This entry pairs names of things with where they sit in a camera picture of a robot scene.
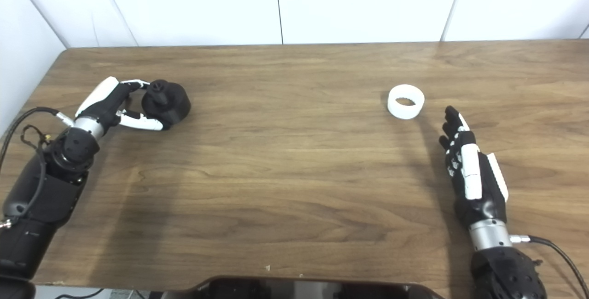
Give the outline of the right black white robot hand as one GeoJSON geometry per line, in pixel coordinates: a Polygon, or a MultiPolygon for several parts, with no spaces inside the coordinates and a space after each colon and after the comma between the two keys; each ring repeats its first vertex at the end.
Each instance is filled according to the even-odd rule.
{"type": "Polygon", "coordinates": [[[439,143],[455,192],[454,210],[465,228],[484,220],[507,222],[508,188],[495,154],[480,151],[474,132],[458,110],[445,109],[439,143]]]}

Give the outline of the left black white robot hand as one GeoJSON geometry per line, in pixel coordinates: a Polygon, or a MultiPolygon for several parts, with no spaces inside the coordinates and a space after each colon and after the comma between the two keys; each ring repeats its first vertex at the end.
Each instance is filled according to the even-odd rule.
{"type": "Polygon", "coordinates": [[[144,80],[118,81],[107,77],[82,102],[75,114],[73,128],[78,128],[93,135],[96,139],[107,131],[122,125],[146,131],[165,131],[170,125],[139,112],[120,107],[131,93],[146,90],[150,83],[144,80]]]}

